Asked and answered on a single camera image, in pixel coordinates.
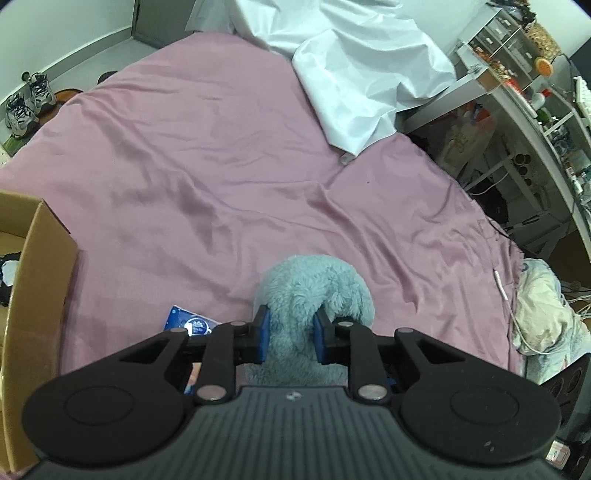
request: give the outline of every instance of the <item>shoelace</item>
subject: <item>shoelace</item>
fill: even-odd
[[[47,82],[45,76],[39,78],[35,82],[31,82],[31,91],[35,96],[41,96],[47,94]]]
[[[14,116],[17,119],[20,119],[28,116],[29,108],[25,103],[25,99],[23,97],[19,97],[10,104],[10,110],[12,113],[14,113]]]

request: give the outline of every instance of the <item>pink bed sheet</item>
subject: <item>pink bed sheet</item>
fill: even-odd
[[[347,167],[290,64],[195,34],[76,96],[4,168],[80,247],[64,372],[159,332],[174,304],[250,319],[265,272],[328,254],[363,276],[374,331],[415,327],[516,371],[518,248],[405,136]]]

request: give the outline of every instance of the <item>blue plush toy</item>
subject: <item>blue plush toy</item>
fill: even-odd
[[[328,255],[296,255],[274,266],[254,302],[271,310],[271,339],[263,365],[246,365],[250,384],[317,386],[344,384],[347,369],[316,362],[313,321],[322,306],[332,321],[353,317],[371,326],[374,303],[363,278],[348,263]]]

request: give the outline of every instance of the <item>ribbed gray surface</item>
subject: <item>ribbed gray surface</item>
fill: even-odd
[[[231,404],[201,408],[151,457],[104,471],[43,464],[27,480],[558,480],[543,460],[506,469],[456,466],[420,449],[385,408],[342,388],[245,388]]]

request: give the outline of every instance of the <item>pair of shoes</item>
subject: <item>pair of shoes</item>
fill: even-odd
[[[51,91],[47,76],[41,73],[22,74],[27,82],[32,107],[27,105],[22,93],[17,92],[6,101],[5,122],[12,134],[21,138],[34,132],[39,127],[39,117],[52,110],[56,103],[56,95]]]

